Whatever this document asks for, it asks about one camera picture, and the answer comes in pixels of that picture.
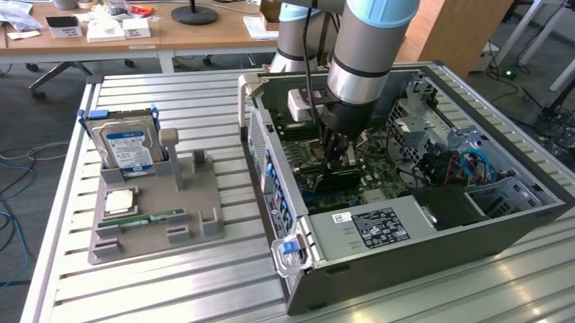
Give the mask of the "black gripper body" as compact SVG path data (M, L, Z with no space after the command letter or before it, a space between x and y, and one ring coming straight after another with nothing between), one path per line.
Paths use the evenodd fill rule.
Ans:
M355 105L335 102L325 105L320 121L333 133L355 139L367 128L371 116L372 103Z

